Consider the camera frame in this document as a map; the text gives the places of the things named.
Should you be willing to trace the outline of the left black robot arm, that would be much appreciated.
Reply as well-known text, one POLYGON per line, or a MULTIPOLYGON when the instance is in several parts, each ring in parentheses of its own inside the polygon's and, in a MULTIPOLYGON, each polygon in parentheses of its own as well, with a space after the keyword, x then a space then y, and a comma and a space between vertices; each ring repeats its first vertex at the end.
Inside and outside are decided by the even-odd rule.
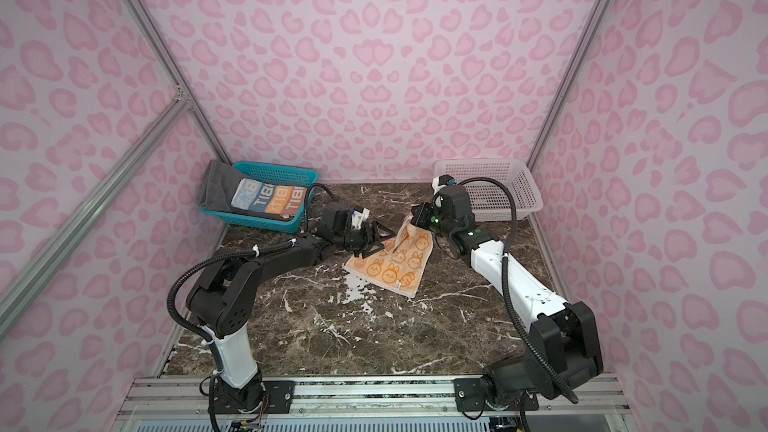
POLYGON ((247 333, 259 287, 337 252, 368 258, 397 233, 368 219, 365 208, 326 205, 316 225, 276 245, 224 250, 184 272, 166 299, 171 318, 202 339, 215 364, 208 379, 208 412, 250 413, 267 408, 269 393, 247 333))

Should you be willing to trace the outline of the grey terry towel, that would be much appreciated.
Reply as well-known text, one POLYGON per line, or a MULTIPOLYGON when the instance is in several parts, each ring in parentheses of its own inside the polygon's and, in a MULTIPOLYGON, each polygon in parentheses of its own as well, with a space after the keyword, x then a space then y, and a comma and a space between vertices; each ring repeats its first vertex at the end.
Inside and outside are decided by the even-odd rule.
POLYGON ((198 189, 196 204, 214 212, 242 213, 231 204, 240 182, 248 176, 233 166, 212 160, 208 163, 198 189))

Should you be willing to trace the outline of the orange patterned towel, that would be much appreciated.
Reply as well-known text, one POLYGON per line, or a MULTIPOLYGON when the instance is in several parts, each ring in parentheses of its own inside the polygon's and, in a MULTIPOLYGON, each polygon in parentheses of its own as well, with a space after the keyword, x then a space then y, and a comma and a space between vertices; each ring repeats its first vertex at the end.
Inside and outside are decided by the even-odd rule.
POLYGON ((364 281, 407 298, 414 298, 433 250, 433 237, 411 223, 408 215, 384 249, 368 258, 350 258, 343 269, 364 281))

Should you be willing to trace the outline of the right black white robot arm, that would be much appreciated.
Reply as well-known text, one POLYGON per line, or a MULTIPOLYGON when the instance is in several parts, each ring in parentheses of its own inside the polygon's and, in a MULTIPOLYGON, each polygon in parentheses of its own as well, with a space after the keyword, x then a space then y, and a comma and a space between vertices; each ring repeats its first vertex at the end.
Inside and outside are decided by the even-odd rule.
POLYGON ((434 179, 430 201, 412 209, 412 224, 444 239, 454 254, 501 295, 525 352, 483 368, 472 385, 458 386, 457 407, 475 419, 485 410, 527 409, 537 397, 576 404, 577 388, 604 371, 596 316, 546 287, 500 239, 477 223, 467 190, 471 180, 434 179))

